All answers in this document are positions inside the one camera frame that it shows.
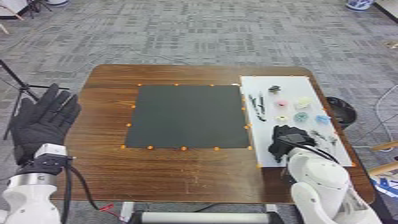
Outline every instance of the wooden table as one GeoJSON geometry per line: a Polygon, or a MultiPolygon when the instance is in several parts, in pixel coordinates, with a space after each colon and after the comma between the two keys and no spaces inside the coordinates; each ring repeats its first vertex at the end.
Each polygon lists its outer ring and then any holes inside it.
{"type": "MultiPolygon", "coordinates": [[[[333,115],[313,74],[301,67],[97,67],[81,94],[84,110],[66,144],[70,155],[79,157],[75,166],[84,173],[97,200],[292,203],[290,185],[281,181],[283,168],[257,168],[255,150],[122,148],[139,85],[230,85],[241,83],[241,75],[308,76],[333,115]]],[[[337,120],[333,122],[358,164],[358,167],[349,168],[353,182],[363,199],[372,202],[369,175],[337,120]]],[[[63,198],[63,189],[56,198],[63,198]]],[[[86,200],[81,184],[75,184],[74,199],[86,200]]]]}

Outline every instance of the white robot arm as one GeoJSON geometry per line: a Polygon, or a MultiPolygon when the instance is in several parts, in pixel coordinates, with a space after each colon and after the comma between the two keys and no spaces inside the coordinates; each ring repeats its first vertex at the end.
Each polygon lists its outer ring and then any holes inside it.
{"type": "Polygon", "coordinates": [[[66,165],[66,147],[45,144],[36,152],[36,163],[31,163],[10,180],[4,199],[11,211],[0,210],[4,224],[61,224],[59,209],[50,202],[58,191],[56,177],[66,165]]]}
{"type": "Polygon", "coordinates": [[[383,223],[342,165],[303,148],[290,151],[289,158],[289,171],[297,181],[292,197],[306,224],[383,223]]]}

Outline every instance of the black glove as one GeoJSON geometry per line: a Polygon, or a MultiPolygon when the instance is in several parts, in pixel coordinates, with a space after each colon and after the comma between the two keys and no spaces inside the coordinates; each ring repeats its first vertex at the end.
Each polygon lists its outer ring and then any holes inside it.
{"type": "Polygon", "coordinates": [[[22,107],[11,123],[18,165],[34,159],[43,144],[65,145],[82,107],[77,95],[72,96],[68,91],[59,95],[58,93],[59,85],[54,84],[36,104],[29,98],[22,99],[22,107]]]}
{"type": "Polygon", "coordinates": [[[283,161],[283,156],[296,148],[294,144],[310,146],[317,145],[315,139],[310,137],[308,132],[296,127],[292,128],[289,125],[274,127],[273,140],[274,143],[269,147],[269,152],[273,153],[280,163],[283,161]]]}

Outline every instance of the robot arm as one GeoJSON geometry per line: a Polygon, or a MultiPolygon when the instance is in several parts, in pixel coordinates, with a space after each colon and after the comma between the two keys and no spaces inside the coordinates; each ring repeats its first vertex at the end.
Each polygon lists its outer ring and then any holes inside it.
{"type": "Polygon", "coordinates": [[[11,211],[0,212],[0,223],[61,224],[59,209],[50,202],[50,196],[58,191],[56,178],[66,163],[66,147],[45,144],[36,152],[34,161],[22,167],[10,180],[2,196],[11,211]]]}
{"type": "Polygon", "coordinates": [[[278,160],[289,156],[292,197],[306,224],[383,223],[354,190],[349,172],[333,156],[315,148],[305,130],[276,127],[271,152],[278,160]]]}
{"type": "Polygon", "coordinates": [[[72,158],[63,145],[79,113],[77,96],[68,91],[59,93],[56,84],[38,103],[29,98],[22,100],[11,123],[20,170],[4,191],[11,211],[0,211],[0,223],[61,224],[63,218],[50,195],[58,191],[56,177],[70,166],[72,158]]]}

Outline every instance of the white object on floor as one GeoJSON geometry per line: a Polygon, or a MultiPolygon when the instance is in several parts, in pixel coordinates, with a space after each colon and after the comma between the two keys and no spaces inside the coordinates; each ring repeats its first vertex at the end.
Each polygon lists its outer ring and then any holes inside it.
{"type": "Polygon", "coordinates": [[[351,156],[345,150],[340,136],[335,134],[337,129],[333,123],[322,124],[317,122],[317,115],[328,115],[324,111],[324,106],[310,83],[310,78],[305,76],[242,76],[242,93],[246,96],[246,107],[249,113],[249,122],[253,124],[253,145],[257,148],[258,164],[262,167],[285,167],[287,166],[287,157],[283,162],[278,163],[274,156],[269,152],[269,147],[273,145],[273,134],[276,125],[289,125],[305,129],[310,133],[310,136],[315,138],[321,148],[337,157],[340,164],[344,166],[353,166],[351,156]],[[278,85],[281,86],[281,91],[278,94],[269,92],[269,88],[278,85]],[[253,102],[249,99],[249,94],[257,97],[264,94],[265,101],[265,119],[267,122],[262,122],[257,116],[257,111],[253,108],[253,102]],[[312,98],[312,105],[297,109],[296,102],[303,97],[312,98]],[[290,104],[287,107],[278,107],[278,100],[289,100],[290,104]],[[285,122],[278,121],[276,117],[285,115],[290,118],[296,117],[299,112],[306,112],[310,115],[306,122],[297,122],[296,119],[289,119],[285,122]]]}

